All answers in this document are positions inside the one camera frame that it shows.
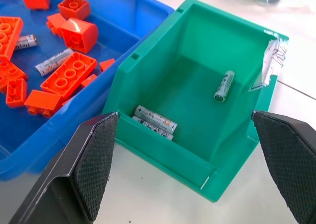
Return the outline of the orange curved plastic building brick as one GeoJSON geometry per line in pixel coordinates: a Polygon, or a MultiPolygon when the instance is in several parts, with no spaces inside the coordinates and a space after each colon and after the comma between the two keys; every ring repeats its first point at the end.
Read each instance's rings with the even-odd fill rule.
{"type": "Polygon", "coordinates": [[[66,47],[82,53],[88,53],[98,40],[98,28],[95,24],[76,18],[68,19],[61,26],[66,47]]]}

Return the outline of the blue plastic tray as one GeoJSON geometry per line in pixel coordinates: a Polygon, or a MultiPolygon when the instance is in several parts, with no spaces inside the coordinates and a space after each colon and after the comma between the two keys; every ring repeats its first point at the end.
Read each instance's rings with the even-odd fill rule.
{"type": "MultiPolygon", "coordinates": [[[[45,81],[36,65],[67,48],[46,23],[58,12],[58,4],[68,1],[51,0],[48,10],[30,10],[23,0],[0,0],[0,17],[20,18],[21,34],[34,35],[38,41],[38,46],[17,50],[11,58],[27,75],[28,93],[40,90],[45,81]]],[[[79,86],[55,114],[28,111],[25,106],[10,108],[0,92],[0,182],[23,173],[41,173],[77,127],[101,112],[119,64],[173,12],[156,0],[86,1],[91,9],[87,21],[98,28],[98,40],[87,55],[97,63],[115,62],[104,72],[96,66],[92,72],[96,80],[85,88],[79,86]]]]}

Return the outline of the small orange building block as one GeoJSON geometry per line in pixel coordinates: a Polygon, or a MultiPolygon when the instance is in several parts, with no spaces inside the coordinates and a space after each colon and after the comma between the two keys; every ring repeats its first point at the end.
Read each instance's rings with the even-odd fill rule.
{"type": "Polygon", "coordinates": [[[99,63],[100,65],[100,71],[101,72],[104,72],[106,71],[110,66],[112,66],[114,63],[115,63],[115,59],[114,58],[111,58],[111,59],[108,59],[108,60],[105,60],[105,61],[102,61],[99,63]]]}
{"type": "Polygon", "coordinates": [[[84,79],[81,82],[81,87],[85,88],[87,87],[91,82],[93,82],[95,79],[97,78],[97,76],[95,74],[90,75],[89,77],[87,77],[86,79],[84,79]]]}
{"type": "Polygon", "coordinates": [[[53,33],[53,35],[57,35],[62,38],[61,27],[66,22],[66,19],[60,14],[56,13],[47,17],[47,26],[53,33]]]}

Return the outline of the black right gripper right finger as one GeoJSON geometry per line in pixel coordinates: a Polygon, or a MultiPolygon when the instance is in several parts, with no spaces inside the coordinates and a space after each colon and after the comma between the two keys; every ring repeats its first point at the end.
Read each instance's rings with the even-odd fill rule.
{"type": "Polygon", "coordinates": [[[316,130],[284,115],[254,111],[270,175],[298,224],[316,224],[316,130]]]}

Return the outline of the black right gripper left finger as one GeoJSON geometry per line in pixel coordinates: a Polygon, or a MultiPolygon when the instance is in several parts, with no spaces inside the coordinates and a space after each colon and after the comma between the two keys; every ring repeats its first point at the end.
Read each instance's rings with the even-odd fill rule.
{"type": "Polygon", "coordinates": [[[82,123],[9,224],[93,224],[111,170],[118,121],[112,112],[82,123]]]}

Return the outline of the green plastic bin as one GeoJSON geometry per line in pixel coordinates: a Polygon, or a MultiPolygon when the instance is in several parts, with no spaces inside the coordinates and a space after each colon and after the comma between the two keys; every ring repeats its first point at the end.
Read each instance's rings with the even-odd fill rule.
{"type": "Polygon", "coordinates": [[[266,28],[185,0],[118,67],[104,112],[118,112],[116,141],[216,202],[259,142],[251,120],[267,111],[278,76],[249,92],[262,69],[266,28]],[[214,94],[227,71],[226,100],[214,94]],[[168,140],[132,119],[141,105],[178,124],[168,140]]]}

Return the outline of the white AA battery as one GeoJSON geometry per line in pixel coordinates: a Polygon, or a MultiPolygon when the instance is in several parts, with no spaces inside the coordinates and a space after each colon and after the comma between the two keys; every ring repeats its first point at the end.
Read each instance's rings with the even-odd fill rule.
{"type": "Polygon", "coordinates": [[[40,75],[43,77],[54,70],[56,70],[58,67],[60,67],[65,60],[71,56],[74,53],[74,51],[70,48],[58,53],[55,56],[52,56],[51,58],[47,59],[46,61],[37,64],[35,68],[40,73],[40,75]]]}
{"type": "Polygon", "coordinates": [[[230,87],[234,81],[234,77],[234,71],[229,70],[225,73],[221,83],[219,84],[217,91],[214,94],[214,99],[217,102],[224,102],[226,100],[230,87]]]}
{"type": "Polygon", "coordinates": [[[161,130],[173,134],[178,126],[177,123],[157,114],[141,105],[138,105],[134,111],[134,115],[161,130]]]}
{"type": "Polygon", "coordinates": [[[18,39],[15,50],[31,48],[38,45],[37,39],[34,35],[22,36],[18,39]]]}
{"type": "Polygon", "coordinates": [[[168,140],[172,140],[173,139],[173,135],[165,132],[164,130],[156,127],[156,126],[153,126],[152,124],[136,117],[136,116],[133,116],[132,119],[134,119],[135,121],[137,121],[138,123],[142,124],[143,126],[149,128],[150,130],[154,131],[155,133],[161,135],[162,137],[164,138],[167,138],[168,140]]]}

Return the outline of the torn white paper label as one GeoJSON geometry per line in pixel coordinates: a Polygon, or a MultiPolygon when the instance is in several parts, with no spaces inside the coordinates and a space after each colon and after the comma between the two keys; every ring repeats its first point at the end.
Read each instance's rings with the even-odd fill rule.
{"type": "Polygon", "coordinates": [[[264,52],[262,69],[259,70],[259,74],[249,88],[249,92],[267,87],[270,84],[271,76],[280,74],[286,58],[289,38],[268,29],[265,29],[264,33],[270,35],[272,39],[269,40],[264,52]]]}

